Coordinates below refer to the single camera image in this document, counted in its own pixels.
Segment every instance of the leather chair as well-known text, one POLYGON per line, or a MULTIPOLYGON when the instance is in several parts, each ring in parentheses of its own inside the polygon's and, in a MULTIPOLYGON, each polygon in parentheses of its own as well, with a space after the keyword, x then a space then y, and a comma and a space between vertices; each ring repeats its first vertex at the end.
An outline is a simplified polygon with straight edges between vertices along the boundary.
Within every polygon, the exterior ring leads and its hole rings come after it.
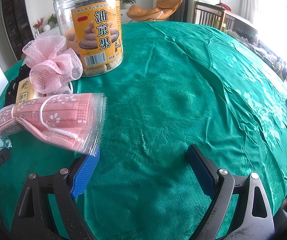
POLYGON ((150 10, 133 5, 127 16, 137 22, 165 21, 178 9, 181 2, 182 0, 157 0, 157 6, 150 10))

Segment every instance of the red oval brand logo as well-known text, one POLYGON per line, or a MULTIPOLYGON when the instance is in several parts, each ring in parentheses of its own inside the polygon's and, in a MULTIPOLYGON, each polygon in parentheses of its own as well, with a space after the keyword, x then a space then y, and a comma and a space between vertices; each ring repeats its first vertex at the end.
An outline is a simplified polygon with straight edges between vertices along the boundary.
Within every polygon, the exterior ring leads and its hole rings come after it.
POLYGON ((77 22, 83 22, 83 21, 85 21, 85 20, 88 20, 88 16, 79 17, 79 18, 77 19, 77 22))

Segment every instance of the jar label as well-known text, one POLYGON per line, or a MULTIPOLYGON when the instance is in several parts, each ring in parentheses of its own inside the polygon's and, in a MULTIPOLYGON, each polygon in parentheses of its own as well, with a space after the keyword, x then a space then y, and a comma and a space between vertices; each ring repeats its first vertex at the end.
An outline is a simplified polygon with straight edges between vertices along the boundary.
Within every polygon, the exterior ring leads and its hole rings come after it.
POLYGON ((85 69, 107 64, 121 56, 120 1, 74 8, 71 15, 85 69))

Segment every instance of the white vase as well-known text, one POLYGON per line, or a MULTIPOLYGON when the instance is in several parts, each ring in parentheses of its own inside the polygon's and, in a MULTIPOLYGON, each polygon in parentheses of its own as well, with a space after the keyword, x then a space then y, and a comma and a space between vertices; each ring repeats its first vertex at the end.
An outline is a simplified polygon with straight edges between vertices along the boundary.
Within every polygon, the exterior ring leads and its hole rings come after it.
POLYGON ((49 31, 50 29, 51 29, 51 27, 50 27, 49 24, 46 24, 46 25, 42 28, 42 30, 43 30, 44 32, 47 32, 47 31, 49 31))
POLYGON ((124 8, 127 10, 129 10, 129 8, 132 6, 131 3, 124 3, 123 5, 124 5, 124 8))

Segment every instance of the tablecloth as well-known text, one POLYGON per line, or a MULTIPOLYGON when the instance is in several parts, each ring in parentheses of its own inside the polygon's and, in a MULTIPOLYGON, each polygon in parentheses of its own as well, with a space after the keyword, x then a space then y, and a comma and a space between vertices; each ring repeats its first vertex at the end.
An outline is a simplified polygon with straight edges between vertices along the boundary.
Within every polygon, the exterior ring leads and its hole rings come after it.
MULTIPOLYGON (((186 161, 190 144, 231 174, 258 173, 275 214, 287 193, 287 88, 279 77, 211 27, 131 23, 122 37, 119 67, 73 83, 75 92, 108 98, 100 160, 77 200, 97 239, 189 239, 210 204, 186 161)), ((54 174, 74 159, 25 131, 10 138, 11 158, 0 169, 8 228, 27 176, 54 174)), ((55 220, 66 236, 56 210, 55 220)))

